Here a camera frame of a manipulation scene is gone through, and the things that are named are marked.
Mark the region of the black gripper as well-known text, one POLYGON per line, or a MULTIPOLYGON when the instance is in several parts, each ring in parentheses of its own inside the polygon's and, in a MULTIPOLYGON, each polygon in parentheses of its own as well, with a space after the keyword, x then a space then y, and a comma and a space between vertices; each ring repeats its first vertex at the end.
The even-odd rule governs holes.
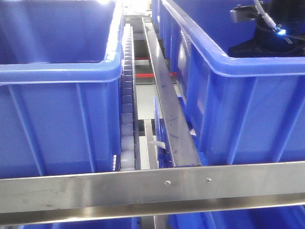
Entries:
POLYGON ((255 20, 252 39, 228 49, 230 57, 304 57, 305 2, 255 0, 231 10, 234 22, 255 20))

